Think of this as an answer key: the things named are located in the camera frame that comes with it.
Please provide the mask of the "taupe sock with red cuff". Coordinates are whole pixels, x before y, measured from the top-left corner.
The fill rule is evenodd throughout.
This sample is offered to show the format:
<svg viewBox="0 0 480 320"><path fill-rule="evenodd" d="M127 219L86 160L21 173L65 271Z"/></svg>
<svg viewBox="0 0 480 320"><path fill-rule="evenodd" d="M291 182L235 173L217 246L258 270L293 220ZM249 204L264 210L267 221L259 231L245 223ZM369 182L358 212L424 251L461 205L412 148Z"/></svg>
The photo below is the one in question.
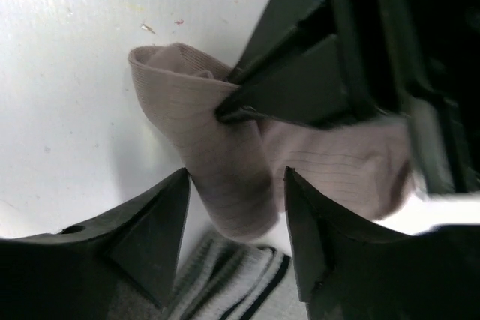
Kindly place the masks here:
<svg viewBox="0 0 480 320"><path fill-rule="evenodd" d="M177 150L212 222L236 241L262 237L284 204L284 170L368 219L396 212L413 189L400 121L315 130L269 119L225 125L215 108L236 85L230 69L182 43L128 56L139 105Z"/></svg>

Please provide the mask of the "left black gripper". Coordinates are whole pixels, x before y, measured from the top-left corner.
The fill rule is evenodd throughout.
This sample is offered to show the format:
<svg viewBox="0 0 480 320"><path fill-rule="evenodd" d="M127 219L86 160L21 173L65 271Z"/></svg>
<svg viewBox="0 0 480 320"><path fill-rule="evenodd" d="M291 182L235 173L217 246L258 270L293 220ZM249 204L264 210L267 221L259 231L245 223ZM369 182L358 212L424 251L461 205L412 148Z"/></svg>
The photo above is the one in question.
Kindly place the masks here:
<svg viewBox="0 0 480 320"><path fill-rule="evenodd" d="M328 0L357 119L399 113L426 193L479 190L479 0Z"/></svg>

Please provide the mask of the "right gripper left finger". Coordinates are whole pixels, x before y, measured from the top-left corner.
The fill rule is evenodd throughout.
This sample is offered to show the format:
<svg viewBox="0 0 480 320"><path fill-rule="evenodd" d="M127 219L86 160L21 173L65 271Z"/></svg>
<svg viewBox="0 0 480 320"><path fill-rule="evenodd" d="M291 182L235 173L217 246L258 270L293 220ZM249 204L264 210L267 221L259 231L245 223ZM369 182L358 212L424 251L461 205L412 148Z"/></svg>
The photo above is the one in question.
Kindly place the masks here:
<svg viewBox="0 0 480 320"><path fill-rule="evenodd" d="M143 194L57 234L1 241L3 319L112 319L137 300L162 310L185 227L190 179L179 169Z"/></svg>

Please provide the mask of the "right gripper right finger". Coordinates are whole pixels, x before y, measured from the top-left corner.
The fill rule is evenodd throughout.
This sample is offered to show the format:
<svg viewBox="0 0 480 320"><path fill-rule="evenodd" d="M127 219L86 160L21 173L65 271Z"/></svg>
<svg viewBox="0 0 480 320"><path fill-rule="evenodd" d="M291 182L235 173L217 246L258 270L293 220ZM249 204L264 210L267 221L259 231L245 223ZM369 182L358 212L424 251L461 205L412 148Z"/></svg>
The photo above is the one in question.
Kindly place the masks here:
<svg viewBox="0 0 480 320"><path fill-rule="evenodd" d="M406 235L324 196L292 168L286 218L311 319L477 319L479 227Z"/></svg>

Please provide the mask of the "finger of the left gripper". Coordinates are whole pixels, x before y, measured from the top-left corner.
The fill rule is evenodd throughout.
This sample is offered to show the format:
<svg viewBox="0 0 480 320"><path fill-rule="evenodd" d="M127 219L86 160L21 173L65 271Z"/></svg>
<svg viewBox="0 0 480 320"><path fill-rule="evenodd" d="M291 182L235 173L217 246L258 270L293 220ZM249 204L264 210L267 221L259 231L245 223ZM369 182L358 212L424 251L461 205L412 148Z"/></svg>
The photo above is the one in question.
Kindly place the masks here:
<svg viewBox="0 0 480 320"><path fill-rule="evenodd" d="M339 127L376 118L352 0L269 0L230 74L219 122Z"/></svg>

